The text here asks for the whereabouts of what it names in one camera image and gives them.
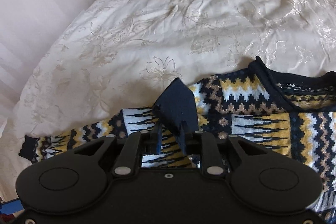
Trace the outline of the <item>navy yellow patterned knit sweater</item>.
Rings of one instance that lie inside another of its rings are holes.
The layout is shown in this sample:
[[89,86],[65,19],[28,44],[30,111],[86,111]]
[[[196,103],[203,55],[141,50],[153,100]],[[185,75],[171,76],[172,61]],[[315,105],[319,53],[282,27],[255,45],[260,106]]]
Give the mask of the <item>navy yellow patterned knit sweater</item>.
[[[335,223],[335,72],[320,77],[280,73],[256,57],[247,68],[201,79],[189,89],[200,130],[222,140],[241,136],[314,169],[323,190],[313,210]],[[33,164],[102,136],[125,139],[152,130],[159,120],[153,107],[122,109],[112,118],[56,136],[25,136],[18,155]],[[163,129],[159,149],[158,155],[144,156],[142,166],[191,168],[199,162],[196,155],[183,155],[168,129]]]

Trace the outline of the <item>white embroidered bedspread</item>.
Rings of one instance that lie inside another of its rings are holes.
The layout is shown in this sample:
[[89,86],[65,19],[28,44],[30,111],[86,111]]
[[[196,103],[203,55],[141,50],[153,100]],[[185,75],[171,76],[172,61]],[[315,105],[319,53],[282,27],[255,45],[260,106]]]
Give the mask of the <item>white embroidered bedspread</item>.
[[25,135],[55,135],[151,105],[246,67],[319,76],[335,69],[335,0],[97,0],[39,61],[1,134],[1,197],[29,165]]

